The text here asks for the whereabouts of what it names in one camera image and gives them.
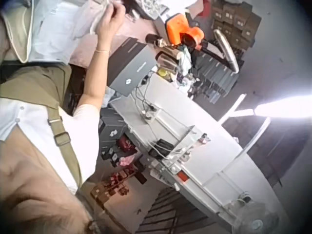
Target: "orange device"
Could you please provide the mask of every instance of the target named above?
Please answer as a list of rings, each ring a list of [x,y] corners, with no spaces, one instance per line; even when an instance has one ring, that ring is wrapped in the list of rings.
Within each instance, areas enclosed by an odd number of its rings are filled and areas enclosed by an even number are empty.
[[[177,14],[167,20],[166,30],[169,42],[173,45],[196,47],[205,37],[200,28],[190,27],[184,14]]]

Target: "brown box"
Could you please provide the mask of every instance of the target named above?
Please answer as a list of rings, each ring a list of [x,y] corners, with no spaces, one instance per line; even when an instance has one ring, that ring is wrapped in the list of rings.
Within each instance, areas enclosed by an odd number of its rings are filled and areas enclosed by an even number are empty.
[[[247,19],[252,12],[253,6],[246,2],[242,2],[235,10],[233,25],[239,30],[245,28]]]
[[[212,13],[215,20],[223,22],[223,4],[220,1],[213,4]]]
[[[232,38],[232,29],[233,25],[230,25],[228,23],[223,23],[222,32],[225,35],[225,37],[228,39],[228,41]]]
[[[101,194],[97,197],[97,203],[102,207],[102,209],[105,209],[104,204],[109,200],[109,197],[106,194]]]
[[[245,28],[242,31],[242,37],[249,41],[253,41],[260,23],[261,17],[252,12],[247,19]]]
[[[240,41],[242,39],[241,31],[237,28],[232,29],[232,37],[230,41],[230,45],[232,47],[240,49]]]
[[[235,10],[237,5],[226,3],[223,5],[223,21],[229,24],[233,24]]]
[[[222,31],[223,29],[223,23],[220,21],[215,20],[214,21],[214,29],[219,29],[220,31]]]
[[[100,194],[105,192],[105,188],[101,184],[97,184],[93,190],[90,192],[91,196],[96,199]]]
[[[243,50],[248,50],[249,47],[251,47],[252,45],[252,42],[251,41],[248,41],[246,40],[245,38],[241,38],[240,39],[240,48],[243,49]]]

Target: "hand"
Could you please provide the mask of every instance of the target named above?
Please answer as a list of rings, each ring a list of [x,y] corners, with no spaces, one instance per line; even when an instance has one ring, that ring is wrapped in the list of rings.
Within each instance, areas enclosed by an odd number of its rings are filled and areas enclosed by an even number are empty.
[[[125,19],[126,9],[122,4],[110,3],[97,25],[97,49],[110,50],[112,40]]]

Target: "fluorescent light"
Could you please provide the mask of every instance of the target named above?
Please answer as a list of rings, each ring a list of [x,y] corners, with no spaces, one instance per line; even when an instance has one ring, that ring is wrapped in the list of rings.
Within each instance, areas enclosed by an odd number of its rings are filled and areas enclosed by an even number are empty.
[[[230,117],[253,116],[253,115],[254,115],[253,109],[246,109],[246,110],[232,112],[230,114]]]
[[[289,97],[279,101],[258,105],[257,116],[280,118],[312,117],[312,95]]]

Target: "strap buckle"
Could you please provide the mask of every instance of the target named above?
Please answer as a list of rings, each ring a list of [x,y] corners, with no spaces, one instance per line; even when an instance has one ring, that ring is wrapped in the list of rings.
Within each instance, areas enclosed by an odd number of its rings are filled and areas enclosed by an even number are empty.
[[[48,124],[51,126],[52,123],[58,122],[58,121],[62,121],[63,122],[62,116],[60,116],[57,119],[48,119]]]
[[[65,141],[58,142],[58,137],[61,137],[61,136],[63,136],[63,135],[67,135],[68,139],[65,140]],[[54,136],[54,141],[55,141],[55,144],[56,144],[58,147],[60,147],[60,146],[63,146],[63,145],[66,145],[66,144],[70,143],[70,142],[71,142],[71,139],[70,139],[70,136],[69,136],[68,132],[63,132],[63,133],[60,133],[60,134],[55,135],[55,136]]]

